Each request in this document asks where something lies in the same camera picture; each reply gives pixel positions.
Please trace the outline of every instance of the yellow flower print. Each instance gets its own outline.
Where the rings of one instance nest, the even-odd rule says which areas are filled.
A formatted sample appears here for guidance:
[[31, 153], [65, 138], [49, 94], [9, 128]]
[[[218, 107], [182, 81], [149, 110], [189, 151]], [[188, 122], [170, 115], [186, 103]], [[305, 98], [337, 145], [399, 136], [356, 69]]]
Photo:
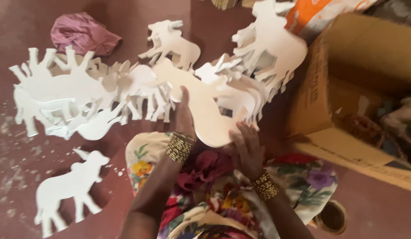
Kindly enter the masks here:
[[143, 184], [146, 182], [146, 178], [142, 178], [142, 179], [140, 179], [140, 182], [139, 182], [139, 186], [138, 186], [138, 188], [140, 189], [142, 186], [143, 186]]
[[145, 173], [149, 173], [152, 170], [152, 163], [147, 163], [143, 160], [135, 163], [132, 166], [133, 169], [133, 173], [136, 174], [137, 176], [141, 177], [143, 176]]
[[224, 199], [222, 209], [236, 208], [243, 213], [249, 213], [250, 207], [248, 206], [247, 200], [242, 195], [237, 195], [235, 198], [230, 198], [229, 196]]

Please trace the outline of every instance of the seated woman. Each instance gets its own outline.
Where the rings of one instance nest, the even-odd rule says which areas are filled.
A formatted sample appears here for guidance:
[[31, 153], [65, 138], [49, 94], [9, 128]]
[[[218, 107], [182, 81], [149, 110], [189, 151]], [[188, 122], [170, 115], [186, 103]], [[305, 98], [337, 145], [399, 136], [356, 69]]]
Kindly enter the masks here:
[[241, 134], [229, 132], [233, 144], [208, 151], [213, 158], [192, 157], [195, 131], [181, 89], [175, 132], [141, 133], [127, 146], [135, 198], [121, 238], [313, 239], [305, 224], [336, 189], [332, 169], [302, 154], [264, 162], [245, 122], [236, 124]]

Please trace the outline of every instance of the red-brown floor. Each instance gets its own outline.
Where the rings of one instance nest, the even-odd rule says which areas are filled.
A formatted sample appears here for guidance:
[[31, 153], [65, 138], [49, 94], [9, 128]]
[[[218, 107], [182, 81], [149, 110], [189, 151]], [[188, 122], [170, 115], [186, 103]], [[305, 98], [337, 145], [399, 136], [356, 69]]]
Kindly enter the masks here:
[[[147, 25], [157, 21], [181, 19], [183, 36], [198, 44], [202, 50], [196, 67], [212, 61], [224, 52], [231, 53], [235, 44], [230, 38], [237, 30], [254, 21], [251, 10], [236, 8], [225, 12], [216, 10], [209, 0], [0, 0], [0, 239], [41, 238], [41, 226], [34, 225], [37, 212], [35, 192], [40, 182], [48, 177], [69, 171], [80, 158], [72, 149], [100, 150], [111, 158], [110, 168], [103, 167], [104, 180], [93, 185], [91, 195], [103, 208], [92, 215], [85, 210], [86, 219], [74, 222], [74, 202], [63, 200], [59, 212], [69, 228], [55, 233], [53, 238], [117, 238], [125, 214], [133, 198], [127, 175], [118, 177], [114, 168], [125, 168], [124, 149], [134, 135], [140, 132], [168, 129], [162, 122], [130, 121], [125, 126], [114, 125], [98, 141], [87, 141], [78, 134], [65, 141], [46, 137], [41, 124], [40, 132], [27, 138], [24, 125], [16, 125], [13, 85], [18, 80], [8, 67], [28, 59], [28, 47], [38, 47], [40, 55], [52, 48], [50, 29], [54, 20], [64, 13], [87, 12], [123, 38], [110, 57], [115, 61], [137, 61], [137, 55], [151, 47], [147, 43]], [[283, 95], [277, 95], [264, 109], [260, 122], [261, 138], [273, 153], [274, 138], [281, 137], [286, 103], [295, 90], [288, 85]], [[411, 193], [370, 179], [342, 167], [339, 188], [334, 198], [345, 205], [349, 216], [347, 231], [342, 238], [411, 238]], [[325, 232], [314, 230], [317, 238], [331, 238]]]

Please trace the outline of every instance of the gold bangle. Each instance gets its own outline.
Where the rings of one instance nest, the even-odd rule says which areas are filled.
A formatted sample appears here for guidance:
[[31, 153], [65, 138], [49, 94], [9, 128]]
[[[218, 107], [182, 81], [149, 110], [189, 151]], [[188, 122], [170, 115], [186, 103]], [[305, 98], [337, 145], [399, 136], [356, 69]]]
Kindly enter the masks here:
[[279, 187], [273, 182], [269, 173], [264, 169], [259, 179], [251, 182], [259, 198], [267, 201], [278, 194]]
[[184, 163], [189, 156], [195, 140], [192, 137], [173, 133], [170, 143], [167, 145], [166, 153], [174, 161]]

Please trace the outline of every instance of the woman's hand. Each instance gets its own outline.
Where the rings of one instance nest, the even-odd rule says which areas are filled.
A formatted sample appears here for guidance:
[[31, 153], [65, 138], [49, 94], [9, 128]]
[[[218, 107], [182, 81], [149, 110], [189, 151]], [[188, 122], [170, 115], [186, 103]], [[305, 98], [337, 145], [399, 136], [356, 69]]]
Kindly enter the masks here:
[[259, 136], [256, 128], [245, 123], [237, 122], [236, 127], [241, 134], [229, 130], [229, 136], [236, 145], [240, 154], [238, 162], [235, 162], [238, 170], [241, 171], [250, 181], [258, 179], [263, 173], [263, 155], [261, 153]]
[[193, 119], [191, 111], [188, 107], [189, 92], [185, 86], [180, 87], [182, 91], [181, 102], [176, 106], [176, 128], [175, 132], [183, 135], [191, 136], [196, 139], [195, 130], [193, 128]]

